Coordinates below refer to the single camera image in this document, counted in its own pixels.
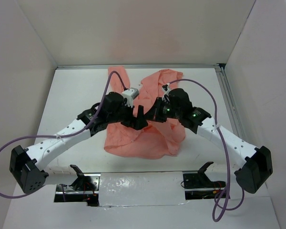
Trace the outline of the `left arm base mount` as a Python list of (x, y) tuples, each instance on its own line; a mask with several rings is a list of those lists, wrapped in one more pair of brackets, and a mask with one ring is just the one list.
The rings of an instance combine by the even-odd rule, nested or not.
[(70, 165), (71, 173), (66, 184), (55, 189), (55, 203), (84, 202), (89, 207), (99, 206), (100, 173), (84, 173), (76, 165)]

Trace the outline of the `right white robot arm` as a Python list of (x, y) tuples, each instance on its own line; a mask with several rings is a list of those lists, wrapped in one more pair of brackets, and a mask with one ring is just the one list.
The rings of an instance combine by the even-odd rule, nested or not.
[(239, 166), (235, 171), (238, 185), (248, 193), (256, 193), (273, 173), (271, 152), (267, 147), (256, 147), (219, 125), (207, 111), (193, 106), (188, 93), (181, 88), (170, 90), (163, 98), (158, 97), (144, 117), (159, 123), (168, 118), (176, 119), (183, 127), (226, 151)]

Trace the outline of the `salmon pink jacket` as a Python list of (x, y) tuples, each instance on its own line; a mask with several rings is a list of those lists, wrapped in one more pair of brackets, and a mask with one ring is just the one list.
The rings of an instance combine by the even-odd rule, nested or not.
[(139, 96), (133, 103), (134, 124), (140, 129), (120, 123), (109, 124), (104, 150), (117, 156), (145, 159), (178, 155), (180, 144), (185, 139), (185, 128), (175, 119), (158, 123), (146, 120), (143, 115), (151, 109), (157, 97), (163, 96), (163, 85), (182, 77), (182, 72), (171, 69), (140, 77)]

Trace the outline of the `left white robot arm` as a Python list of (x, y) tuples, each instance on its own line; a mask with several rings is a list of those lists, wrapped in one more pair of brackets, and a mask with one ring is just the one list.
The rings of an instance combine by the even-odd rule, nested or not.
[(122, 93), (110, 92), (55, 135), (44, 137), (42, 142), (27, 148), (13, 148), (10, 172), (23, 193), (28, 195), (40, 189), (49, 176), (45, 172), (46, 166), (74, 145), (105, 130), (108, 124), (125, 122), (133, 125), (133, 102), (138, 95), (135, 88)]

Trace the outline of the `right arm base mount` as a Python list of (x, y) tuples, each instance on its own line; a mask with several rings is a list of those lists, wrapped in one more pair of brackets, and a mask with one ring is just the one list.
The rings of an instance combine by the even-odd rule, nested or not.
[(206, 162), (197, 171), (183, 172), (183, 181), (180, 185), (184, 188), (186, 200), (212, 199), (226, 187), (226, 182), (212, 181), (206, 174), (213, 162)]

